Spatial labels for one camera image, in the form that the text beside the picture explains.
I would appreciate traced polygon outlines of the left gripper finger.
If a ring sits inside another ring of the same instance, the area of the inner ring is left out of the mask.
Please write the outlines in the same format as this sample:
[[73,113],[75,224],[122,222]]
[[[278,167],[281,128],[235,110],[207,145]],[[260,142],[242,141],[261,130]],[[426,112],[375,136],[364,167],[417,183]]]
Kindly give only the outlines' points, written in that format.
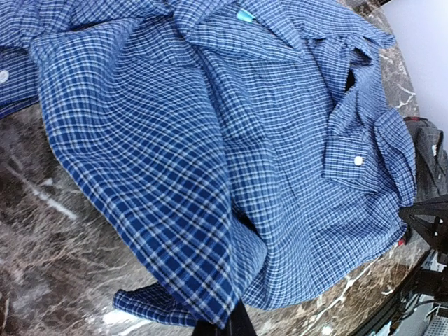
[[232,311],[223,334],[226,336],[257,335],[242,301],[240,301]]

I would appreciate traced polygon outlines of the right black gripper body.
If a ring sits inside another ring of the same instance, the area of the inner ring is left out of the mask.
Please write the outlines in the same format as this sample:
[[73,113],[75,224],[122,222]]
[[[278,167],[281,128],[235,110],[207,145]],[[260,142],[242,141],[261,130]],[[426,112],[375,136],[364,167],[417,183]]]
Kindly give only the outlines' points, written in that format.
[[447,196],[417,202],[399,210],[401,219],[413,228],[432,249],[447,252]]

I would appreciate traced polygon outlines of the blue checked long sleeve shirt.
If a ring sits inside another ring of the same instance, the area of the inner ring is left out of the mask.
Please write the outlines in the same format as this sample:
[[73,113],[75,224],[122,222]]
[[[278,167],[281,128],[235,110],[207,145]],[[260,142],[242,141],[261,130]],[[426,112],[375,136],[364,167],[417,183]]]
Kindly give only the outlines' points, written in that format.
[[2,1],[1,114],[39,102],[55,157],[155,277],[116,308],[224,327],[404,235],[394,43],[336,1]]

